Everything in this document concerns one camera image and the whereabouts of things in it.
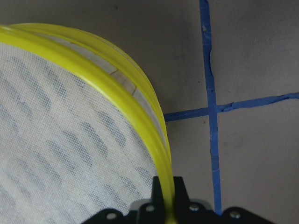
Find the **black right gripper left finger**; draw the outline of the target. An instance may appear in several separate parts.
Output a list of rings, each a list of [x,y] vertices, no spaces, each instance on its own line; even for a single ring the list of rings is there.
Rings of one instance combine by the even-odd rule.
[[[158,176],[153,177],[151,202],[158,211],[165,211],[164,198]]]

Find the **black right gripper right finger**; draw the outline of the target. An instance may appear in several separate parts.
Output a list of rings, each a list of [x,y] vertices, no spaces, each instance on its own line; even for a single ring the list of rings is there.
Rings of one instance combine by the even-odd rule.
[[[190,200],[185,187],[184,180],[180,176],[175,176],[173,179],[175,185],[175,198],[174,198],[175,211],[187,212]]]

